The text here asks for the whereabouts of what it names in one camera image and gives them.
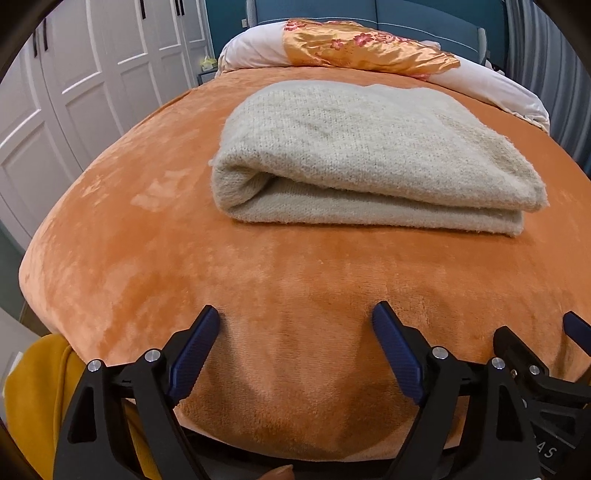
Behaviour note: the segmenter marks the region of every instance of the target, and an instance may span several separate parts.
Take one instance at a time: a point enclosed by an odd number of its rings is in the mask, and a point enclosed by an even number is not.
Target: blue gripper pad
[[[566,335],[591,356],[591,326],[575,312],[565,313],[562,325]]]
[[[374,332],[386,359],[396,376],[402,393],[419,405],[424,400],[423,368],[404,339],[401,328],[404,325],[392,316],[389,306],[378,303],[372,314]]]
[[[191,393],[219,333],[220,317],[215,308],[210,307],[197,321],[197,327],[190,329],[189,339],[169,370],[167,394],[175,404]]]

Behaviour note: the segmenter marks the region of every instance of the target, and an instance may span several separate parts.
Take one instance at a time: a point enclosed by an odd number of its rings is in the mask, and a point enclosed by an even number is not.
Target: blue wall
[[[409,0],[436,8],[486,30],[491,62],[505,69],[509,27],[503,0]]]
[[[246,30],[242,28],[242,19],[246,18],[246,2],[245,0],[206,0],[205,4],[213,51],[218,58],[224,45]]]

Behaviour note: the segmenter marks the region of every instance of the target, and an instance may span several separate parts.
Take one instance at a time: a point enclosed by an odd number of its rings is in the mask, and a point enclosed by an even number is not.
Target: metal screw
[[[100,360],[93,360],[88,364],[87,368],[91,372],[96,372],[100,368]]]
[[[492,366],[495,367],[497,370],[503,370],[505,368],[505,361],[497,356],[491,360],[491,363]]]
[[[145,353],[144,358],[146,359],[147,362],[155,362],[156,360],[158,360],[158,358],[160,358],[160,350],[156,350],[156,349],[148,350]]]
[[[442,346],[436,346],[433,349],[433,356],[438,358],[439,360],[445,360],[449,356],[449,352],[445,350]]]

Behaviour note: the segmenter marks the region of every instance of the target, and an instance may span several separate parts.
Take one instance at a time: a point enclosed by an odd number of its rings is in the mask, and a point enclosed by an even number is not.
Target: orange fleece bedspread
[[[444,91],[512,140],[547,183],[550,207],[526,214],[517,238],[237,223],[213,203],[207,162],[232,110],[288,79]],[[417,410],[374,337],[373,306],[388,300],[431,344],[470,361],[487,361],[495,329],[508,325],[554,375],[575,380],[589,358],[562,334],[561,317],[591,319],[590,238],[589,180],[547,134],[508,113],[394,74],[240,70],[106,150],[41,225],[20,279],[41,320],[84,361],[134,361],[216,306],[220,336],[177,409],[185,426],[267,455],[379,459],[397,453]]]

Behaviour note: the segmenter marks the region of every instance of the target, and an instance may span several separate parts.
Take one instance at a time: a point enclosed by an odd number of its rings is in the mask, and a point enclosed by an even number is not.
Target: nightstand
[[[209,82],[210,80],[213,80],[213,78],[216,75],[216,72],[217,72],[217,67],[215,67],[214,69],[211,69],[211,70],[206,70],[205,72],[198,73],[197,74],[197,85],[201,86],[205,82]]]

